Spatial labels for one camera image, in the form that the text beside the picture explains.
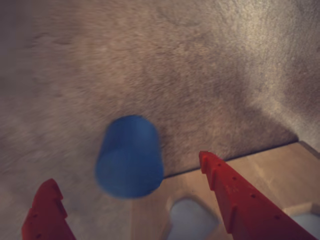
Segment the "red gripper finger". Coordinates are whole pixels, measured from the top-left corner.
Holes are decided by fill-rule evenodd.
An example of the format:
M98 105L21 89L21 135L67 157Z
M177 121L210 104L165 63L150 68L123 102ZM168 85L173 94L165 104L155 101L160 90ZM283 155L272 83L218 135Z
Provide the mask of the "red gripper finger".
M21 228L23 240L74 240L66 222L67 212L63 195L54 179L48 179L38 188L32 206Z
M315 239L215 154L201 151L199 163L210 190L215 193L226 232L233 239Z

